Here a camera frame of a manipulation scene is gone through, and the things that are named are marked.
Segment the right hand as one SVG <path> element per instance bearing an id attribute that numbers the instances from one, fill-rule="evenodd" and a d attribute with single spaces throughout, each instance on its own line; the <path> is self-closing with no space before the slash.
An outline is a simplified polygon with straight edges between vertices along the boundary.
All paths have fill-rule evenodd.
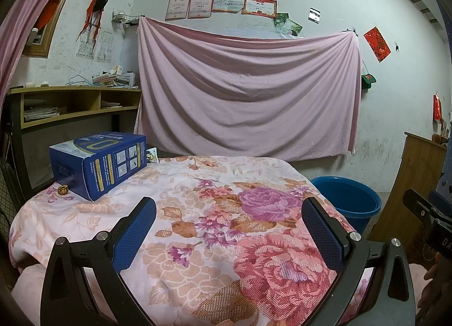
<path id="1" fill-rule="evenodd" d="M 421 300 L 418 302 L 421 314 L 425 314 L 433 306 L 435 298 L 439 295 L 448 298 L 446 293 L 451 286 L 451 261 L 442 257 L 439 252 L 436 252 L 434 261 L 433 266 L 424 275 L 427 285 L 424 286 Z"/>

